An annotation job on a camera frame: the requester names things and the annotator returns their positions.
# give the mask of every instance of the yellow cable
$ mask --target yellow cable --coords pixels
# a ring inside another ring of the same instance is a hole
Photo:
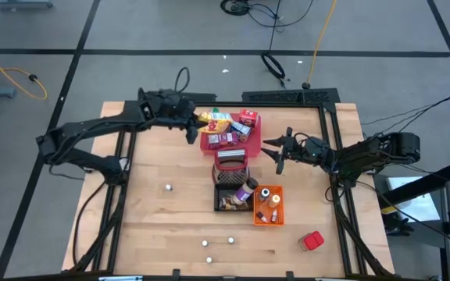
[[[329,24],[329,20],[331,19],[331,16],[333,15],[334,7],[336,6],[336,2],[337,1],[338,0],[333,0],[333,5],[331,6],[331,10],[327,14],[326,22],[324,24],[324,27],[323,27],[322,31],[320,31],[319,39],[317,40],[317,44],[316,44],[316,49],[313,52],[312,65],[310,66],[309,78],[307,78],[307,80],[306,80],[307,84],[309,84],[310,80],[312,79],[313,68],[316,65],[317,51],[319,51],[319,44],[322,41],[322,37],[324,36],[324,33],[326,32],[327,25]]]
[[[8,75],[8,73],[6,73],[5,70],[17,71],[17,72],[20,72],[20,73],[23,73],[23,74],[27,75],[27,77],[29,77],[30,73],[27,73],[27,72],[25,72],[25,71],[23,71],[21,69],[17,69],[17,68],[2,68],[0,66],[0,73],[3,73],[3,75],[5,75],[6,78],[8,78],[8,80],[10,80],[22,92],[24,92],[25,94],[29,95],[31,98],[35,98],[35,99],[38,99],[38,100],[45,100],[46,98],[48,98],[48,92],[46,91],[45,86],[43,86],[43,84],[38,79],[35,79],[34,82],[36,82],[37,85],[39,85],[39,87],[43,90],[43,93],[45,93],[44,97],[38,97],[38,96],[35,96],[35,95],[31,94],[28,90],[26,90],[22,86],[20,86],[20,84],[18,84],[10,75]]]

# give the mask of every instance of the gray floor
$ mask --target gray floor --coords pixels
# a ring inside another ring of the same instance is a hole
[[[219,0],[102,0],[86,48],[122,49],[264,49],[270,30],[247,16],[224,14]],[[265,0],[271,7],[276,1]],[[92,0],[55,1],[55,8],[17,9],[0,17],[0,48],[75,48]],[[450,1],[437,0],[450,32]],[[301,15],[307,1],[284,1],[284,22]],[[275,35],[273,48],[312,50],[330,7],[315,0],[302,22]],[[446,52],[434,17],[424,0],[339,1],[321,44],[336,51]],[[69,68],[71,55],[0,55],[2,66],[36,73],[48,89],[47,101],[19,94],[0,98],[0,254],[36,159],[34,138],[44,133]],[[279,56],[291,82],[299,88],[311,58]],[[103,101],[135,99],[138,87],[172,87],[182,66],[191,70],[189,91],[215,93],[221,101],[239,101],[242,91],[280,89],[257,56],[109,56],[83,55],[59,123],[96,118]],[[40,94],[25,76],[14,77]],[[6,85],[0,76],[0,85]],[[343,102],[355,102],[362,122],[434,103],[450,94],[450,58],[319,57],[313,87],[337,87]],[[364,127],[380,131],[391,122]],[[409,131],[422,140],[418,167],[436,170],[450,164],[450,104],[418,119]],[[88,149],[91,141],[80,144]],[[60,167],[79,175],[77,169]],[[410,176],[401,167],[383,171]],[[6,276],[58,272],[62,265],[80,193],[80,182],[43,171]],[[426,278],[440,273],[438,250],[417,242],[389,240],[399,274]]]

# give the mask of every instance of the snack package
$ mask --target snack package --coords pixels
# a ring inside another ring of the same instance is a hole
[[[258,123],[258,116],[259,115],[257,112],[248,109],[241,109],[239,112],[239,123],[254,129]]]
[[[232,132],[237,132],[237,135],[239,136],[239,140],[241,142],[246,142],[248,140],[249,134],[251,133],[251,128],[240,124],[239,122],[232,122],[232,125],[230,125],[230,130]]]
[[[208,126],[199,129],[201,133],[224,133],[228,131],[233,122],[230,113],[203,112],[198,117],[199,121],[207,122]]]
[[[236,132],[208,135],[209,150],[216,150],[220,148],[230,147],[237,145],[237,143],[238,143],[238,134]]]

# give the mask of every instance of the orange basket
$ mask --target orange basket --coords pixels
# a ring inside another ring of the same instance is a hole
[[[265,201],[260,201],[259,195],[263,188],[270,191],[270,196]],[[273,195],[280,196],[280,202],[275,208],[269,206],[269,200]],[[259,185],[256,187],[253,206],[253,222],[255,226],[282,226],[284,224],[284,195],[282,194],[282,186]],[[270,219],[272,218],[272,213],[275,209],[277,209],[277,221],[271,222]],[[262,222],[262,220],[256,216],[258,212],[261,212],[266,217],[267,222]]]

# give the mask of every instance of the wooden table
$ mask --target wooden table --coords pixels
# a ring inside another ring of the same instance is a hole
[[[336,104],[343,145],[362,140],[356,106]],[[106,102],[102,116],[118,114],[122,102]],[[198,108],[196,112],[209,111]],[[320,137],[320,120],[314,108],[254,108],[262,116],[262,139],[277,138],[291,126],[295,132]],[[239,108],[222,108],[238,112]],[[327,114],[331,145],[332,126]],[[282,227],[253,226],[252,213],[213,211],[213,157],[199,150],[199,140],[188,145],[185,132],[152,128],[137,136],[130,171],[127,201],[116,258],[116,274],[171,275],[180,269],[183,276],[285,276],[343,277],[340,243],[331,203],[324,199],[329,177],[319,167],[286,162],[284,173],[276,175],[276,165],[263,153],[250,158],[251,174],[260,184],[284,187],[285,224]],[[97,137],[92,153],[113,155],[117,134]],[[124,151],[127,150],[126,138]],[[373,184],[370,176],[361,181]],[[78,210],[102,182],[99,173],[86,175]],[[171,183],[173,191],[165,190]],[[80,222],[78,257],[98,234],[106,188],[87,206]],[[353,189],[361,237],[382,265],[393,272],[387,238],[376,194],[358,185]],[[303,235],[318,230],[325,244],[304,252],[298,245]],[[63,268],[72,267],[72,234]],[[227,238],[233,237],[234,244]],[[208,247],[202,241],[209,242]],[[353,242],[347,235],[352,271],[358,272]],[[106,264],[106,252],[102,259]],[[211,257],[213,262],[206,263]]]

